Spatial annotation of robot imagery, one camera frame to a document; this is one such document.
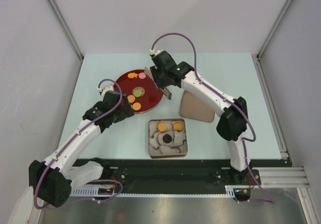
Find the round red plate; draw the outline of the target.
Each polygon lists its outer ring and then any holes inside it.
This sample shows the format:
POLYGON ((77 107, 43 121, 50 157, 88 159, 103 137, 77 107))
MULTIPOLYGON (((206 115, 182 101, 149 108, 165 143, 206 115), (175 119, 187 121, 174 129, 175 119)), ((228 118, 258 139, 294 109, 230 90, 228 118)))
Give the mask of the round red plate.
POLYGON ((161 101, 163 97, 163 92, 160 89, 157 89, 154 82, 146 75, 145 79, 140 79, 139 77, 134 79, 129 79, 127 75, 131 72, 135 72, 137 74, 144 73, 143 69, 135 69, 130 70, 122 74, 117 80, 116 83, 120 86, 122 93, 127 97, 129 95, 133 95, 133 92, 136 89, 140 89, 142 95, 140 97, 136 97, 135 102, 139 102, 141 104, 141 109, 135 111, 135 113, 145 113, 147 111, 155 108, 161 101))

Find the gold tin lid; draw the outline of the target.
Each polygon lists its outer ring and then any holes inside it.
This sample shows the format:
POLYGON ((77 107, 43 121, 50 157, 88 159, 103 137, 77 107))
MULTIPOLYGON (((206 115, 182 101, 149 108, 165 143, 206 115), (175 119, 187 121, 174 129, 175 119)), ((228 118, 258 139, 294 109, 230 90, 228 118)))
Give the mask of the gold tin lid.
POLYGON ((213 122, 215 118, 215 112, 210 106, 186 90, 182 95, 179 114, 183 118, 207 123, 213 122))

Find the black round cookie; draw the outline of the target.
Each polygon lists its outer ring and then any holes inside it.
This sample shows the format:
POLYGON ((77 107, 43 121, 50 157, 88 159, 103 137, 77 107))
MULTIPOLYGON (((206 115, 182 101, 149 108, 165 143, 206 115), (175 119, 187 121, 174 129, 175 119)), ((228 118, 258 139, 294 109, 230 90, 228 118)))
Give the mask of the black round cookie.
POLYGON ((171 135, 169 135, 169 134, 163 135, 162 142, 164 145, 169 145, 172 143, 172 141, 173 141, 173 138, 171 137, 171 135))

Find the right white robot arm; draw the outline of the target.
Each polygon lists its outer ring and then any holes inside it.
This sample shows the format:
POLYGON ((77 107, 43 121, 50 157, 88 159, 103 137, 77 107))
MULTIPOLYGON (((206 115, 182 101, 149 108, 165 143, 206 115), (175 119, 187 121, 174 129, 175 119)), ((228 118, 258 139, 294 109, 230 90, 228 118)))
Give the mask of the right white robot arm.
POLYGON ((250 125, 246 100, 232 98, 202 78, 196 67, 187 62, 177 64, 165 50, 150 50, 154 66, 149 68, 149 77, 157 88, 168 92, 168 86, 177 86, 188 91, 206 103, 219 117, 216 127, 218 134, 227 141, 230 153, 231 178, 236 184, 249 179, 247 151, 242 141, 250 125))

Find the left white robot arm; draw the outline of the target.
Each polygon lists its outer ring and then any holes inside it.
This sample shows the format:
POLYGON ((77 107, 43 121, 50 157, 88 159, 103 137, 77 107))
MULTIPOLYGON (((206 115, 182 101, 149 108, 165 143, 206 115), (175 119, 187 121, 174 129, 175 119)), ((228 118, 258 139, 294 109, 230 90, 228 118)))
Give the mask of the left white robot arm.
POLYGON ((79 126, 61 147, 42 162, 35 160, 30 164, 29 185, 34 190, 34 207, 60 207, 72 191, 87 183, 109 182, 122 188, 119 181, 111 178, 106 161, 95 157, 83 166, 73 165, 107 128, 133 115, 127 96, 121 91, 108 90, 102 101, 85 112, 79 126))

